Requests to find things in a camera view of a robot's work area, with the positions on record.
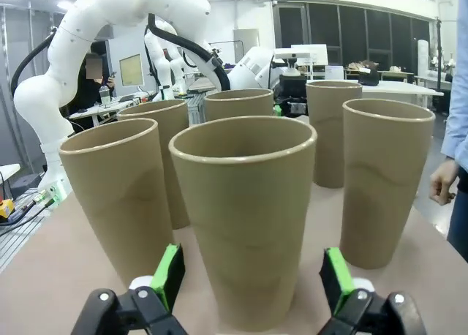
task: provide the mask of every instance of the cup rim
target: cup rim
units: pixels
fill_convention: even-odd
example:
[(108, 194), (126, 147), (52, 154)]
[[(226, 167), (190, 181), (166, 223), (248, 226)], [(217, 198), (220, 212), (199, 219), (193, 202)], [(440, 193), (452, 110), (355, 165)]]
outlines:
[[(249, 91), (249, 90), (255, 90), (255, 91), (264, 91), (264, 95), (257, 95), (257, 96), (247, 96), (247, 97), (234, 97), (232, 99), (226, 98), (226, 99), (211, 99), (210, 96), (212, 95), (219, 95), (219, 94), (228, 94), (233, 91)], [(215, 94), (208, 95), (205, 97), (205, 101), (209, 102), (218, 102), (218, 101), (246, 101), (250, 99), (257, 99), (258, 97), (267, 97), (273, 95), (273, 90), (267, 90), (267, 89), (242, 89), (242, 90), (226, 90), (226, 91), (220, 91), (216, 92)]]
[[(136, 106), (128, 107), (128, 108), (125, 108), (124, 110), (121, 110), (120, 112), (117, 113), (117, 116), (119, 118), (130, 118), (130, 117), (135, 117), (135, 116), (147, 116), (148, 114), (159, 113), (159, 112), (164, 112), (164, 111), (167, 111), (167, 110), (173, 110), (175, 108), (183, 107), (188, 103), (185, 99), (162, 99), (161, 101), (163, 101), (163, 102), (164, 101), (181, 101), (181, 102), (178, 103), (177, 105), (173, 105), (173, 106), (166, 107), (166, 108), (161, 108), (159, 110), (147, 110), (146, 112), (141, 112), (141, 113), (124, 114), (124, 112), (126, 110), (131, 110), (133, 108), (138, 108), (138, 107), (141, 106), (141, 105), (136, 105)], [(142, 105), (152, 105), (152, 104), (156, 104), (156, 103), (161, 102), (161, 101), (147, 102), (147, 103), (143, 103)]]
[[(357, 101), (386, 101), (386, 102), (392, 102), (392, 103), (399, 103), (399, 104), (405, 105), (407, 107), (413, 107), (413, 108), (417, 108), (419, 110), (423, 110), (423, 111), (427, 112), (428, 116), (425, 117), (425, 118), (402, 118), (402, 117), (382, 116), (380, 114), (368, 113), (368, 112), (364, 112), (362, 110), (356, 110), (356, 109), (351, 108), (349, 106), (349, 104), (351, 104), (353, 102), (357, 102)], [(377, 119), (383, 119), (383, 120), (386, 120), (386, 121), (397, 121), (397, 122), (404, 122), (404, 123), (424, 123), (424, 122), (427, 122), (427, 121), (433, 121), (436, 118), (434, 112), (432, 112), (431, 110), (428, 110), (427, 108), (417, 106), (417, 105), (413, 105), (413, 104), (408, 103), (408, 102), (396, 101), (396, 100), (393, 100), (393, 99), (369, 99), (369, 98), (368, 99), (350, 99), (350, 100), (346, 101), (343, 104), (343, 109), (347, 110), (349, 112), (355, 113), (355, 114), (359, 114), (361, 116), (369, 117), (369, 118), (377, 118)]]
[[(112, 126), (116, 126), (116, 124), (120, 123), (124, 123), (126, 121), (145, 121), (145, 122), (148, 122), (148, 123), (151, 123), (151, 126), (146, 129), (146, 130), (143, 130), (142, 132), (139, 132), (135, 135), (132, 135), (132, 136), (129, 136), (127, 138), (124, 138), (124, 139), (121, 139), (121, 140), (118, 140), (118, 141), (113, 141), (112, 143), (105, 143), (103, 145), (99, 145), (99, 146), (93, 146), (93, 147), (89, 147), (89, 148), (82, 148), (81, 150), (63, 150), (62, 149), (62, 146), (69, 140), (73, 139), (74, 137), (78, 137), (78, 136), (84, 136), (86, 133), (90, 133), (92, 131), (95, 131), (96, 129), (100, 128), (104, 128), (104, 127), (112, 127)], [(104, 150), (106, 148), (111, 148), (111, 147), (115, 147), (117, 145), (121, 145), (123, 143), (128, 143), (130, 141), (133, 141), (135, 139), (138, 139), (138, 138), (141, 138), (142, 136), (144, 135), (147, 135), (149, 132), (152, 132), (153, 130), (155, 130), (156, 128), (158, 127), (158, 123), (157, 121), (153, 120), (153, 119), (149, 119), (149, 118), (134, 118), (134, 119), (125, 119), (125, 120), (122, 120), (122, 121), (118, 121), (116, 123), (110, 123), (110, 124), (105, 124), (105, 125), (101, 125), (99, 127), (94, 127), (94, 128), (91, 128), (91, 129), (87, 129), (85, 130), (84, 132), (80, 132), (79, 134), (76, 134), (72, 137), (70, 137), (69, 139), (65, 140), (61, 145), (60, 145), (60, 148), (58, 149), (58, 152), (60, 154), (63, 154), (63, 155), (73, 155), (73, 154), (88, 154), (88, 153), (91, 153), (91, 152), (95, 152), (95, 151), (100, 151), (100, 150)]]
[[(186, 132), (190, 132), (195, 128), (198, 127), (209, 127), (211, 124), (214, 123), (222, 123), (222, 122), (229, 122), (229, 121), (237, 121), (240, 119), (273, 119), (279, 121), (290, 121), (296, 124), (300, 124), (301, 126), (307, 127), (311, 130), (311, 136), (304, 142), (293, 146), (291, 148), (286, 148), (281, 151), (271, 152), (269, 154), (256, 154), (254, 156), (242, 156), (242, 157), (204, 157), (204, 156), (196, 156), (193, 154), (186, 154), (180, 150), (178, 150), (174, 143), (177, 139), (183, 136)], [(191, 162), (203, 163), (203, 164), (210, 164), (210, 165), (245, 165), (249, 163), (257, 163), (257, 162), (264, 162), (271, 159), (278, 159), (284, 156), (289, 156), (291, 154), (295, 154), (299, 151), (304, 150), (307, 147), (312, 146), (314, 143), (317, 142), (317, 131), (313, 126), (307, 123), (303, 123), (302, 121), (295, 120), (293, 118), (279, 118), (275, 116), (242, 116), (242, 117), (232, 117), (232, 118), (224, 118), (224, 119), (217, 119), (215, 121), (209, 121), (204, 124), (197, 125), (195, 127), (191, 127), (188, 129), (179, 132), (176, 136), (174, 136), (169, 142), (169, 150), (172, 155), (177, 156), (181, 159), (189, 160)]]
[[(327, 86), (327, 85), (320, 85), (326, 83), (336, 83), (342, 85), (335, 85), (335, 86)], [(311, 88), (322, 88), (322, 89), (362, 89), (363, 86), (359, 83), (351, 83), (350, 81), (345, 80), (313, 80), (310, 83), (306, 84), (306, 87)]]

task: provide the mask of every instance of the brown cup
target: brown cup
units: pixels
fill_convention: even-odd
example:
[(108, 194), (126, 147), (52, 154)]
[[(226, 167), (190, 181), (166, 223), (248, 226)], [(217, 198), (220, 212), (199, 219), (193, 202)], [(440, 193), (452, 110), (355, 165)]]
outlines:
[(272, 116), (273, 92), (265, 89), (229, 90), (205, 98), (208, 121), (241, 116)]
[(344, 105), (340, 249), (354, 266), (386, 266), (401, 238), (431, 145), (434, 114), (383, 99)]
[(164, 164), (167, 201), (169, 203), (170, 219), (173, 229), (180, 229), (190, 224), (185, 209), (181, 188), (178, 184), (173, 159), (170, 157), (170, 139), (189, 127), (189, 108), (182, 99), (170, 99), (151, 102), (121, 111), (118, 120), (132, 118), (150, 118), (158, 123), (161, 155)]
[(211, 121), (170, 141), (219, 315), (239, 330), (273, 328), (290, 308), (316, 141), (310, 125), (267, 116)]
[(157, 123), (135, 119), (86, 130), (61, 145), (60, 158), (124, 284), (154, 274), (174, 241)]
[(310, 124), (317, 130), (314, 183), (343, 187), (343, 103), (360, 99), (363, 87), (345, 81), (320, 80), (307, 84)]

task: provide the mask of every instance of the blue shirt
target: blue shirt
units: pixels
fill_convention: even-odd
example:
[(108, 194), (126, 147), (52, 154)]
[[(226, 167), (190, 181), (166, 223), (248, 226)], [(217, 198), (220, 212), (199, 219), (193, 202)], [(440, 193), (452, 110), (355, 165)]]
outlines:
[(468, 0), (459, 0), (457, 65), (442, 153), (468, 170)]

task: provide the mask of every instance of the monitor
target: monitor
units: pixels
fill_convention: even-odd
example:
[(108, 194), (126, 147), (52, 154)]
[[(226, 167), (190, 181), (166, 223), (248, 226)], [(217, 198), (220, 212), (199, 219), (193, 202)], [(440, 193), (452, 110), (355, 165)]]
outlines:
[(120, 73), (122, 76), (122, 86), (145, 85), (140, 54), (120, 60)]
[(310, 59), (298, 59), (298, 65), (306, 65), (312, 63), (314, 66), (328, 66), (327, 45), (291, 45), (291, 48), (300, 48), (310, 52)]

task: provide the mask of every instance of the blue pants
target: blue pants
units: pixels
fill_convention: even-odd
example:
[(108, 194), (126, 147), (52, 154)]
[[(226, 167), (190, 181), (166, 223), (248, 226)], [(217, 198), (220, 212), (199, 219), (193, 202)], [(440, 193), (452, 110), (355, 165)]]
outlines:
[(448, 242), (468, 262), (468, 194), (458, 191), (453, 205)]

